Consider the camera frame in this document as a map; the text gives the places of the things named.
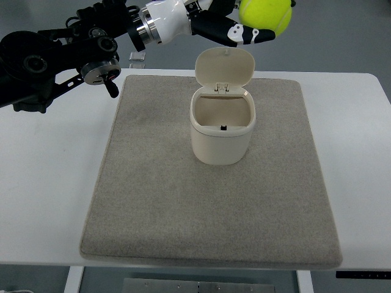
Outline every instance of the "metal plate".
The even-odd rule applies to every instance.
[[[122,293],[275,293],[268,284],[125,278]]]
[[[130,63],[129,68],[144,69],[145,64],[144,63]]]
[[[129,56],[129,61],[144,61],[145,52],[131,52]]]

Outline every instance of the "lid hinge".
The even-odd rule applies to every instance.
[[[230,86],[229,84],[216,83],[216,87],[214,88],[214,91],[219,93],[226,93],[230,91]]]

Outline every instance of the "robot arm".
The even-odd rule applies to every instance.
[[[273,31],[253,29],[227,18],[235,0],[152,1],[144,8],[126,0],[102,0],[78,10],[65,29],[13,32],[0,42],[0,107],[45,113],[58,96],[86,82],[104,84],[114,98],[120,74],[115,38],[128,34],[138,51],[178,34],[198,34],[225,46],[272,40]],[[62,84],[56,74],[79,74]]]

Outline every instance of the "small trash can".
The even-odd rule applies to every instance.
[[[255,61],[238,48],[212,48],[195,62],[203,87],[191,99],[191,143],[195,156],[211,165],[230,165],[246,153],[255,126],[255,105],[242,88],[252,78]]]

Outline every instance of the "bolt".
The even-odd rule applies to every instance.
[[[24,67],[32,73],[42,73],[48,68],[48,64],[41,56],[31,55],[24,60]]]
[[[109,40],[108,38],[102,39],[102,41],[100,42],[100,45],[103,49],[105,49],[107,51],[112,51],[112,49],[113,49],[112,41]]]
[[[101,35],[106,35],[106,33],[104,32],[104,30],[102,30],[102,29],[98,29],[98,28],[96,28],[96,29],[92,29],[91,31],[90,31],[90,36],[91,37],[100,37]]]

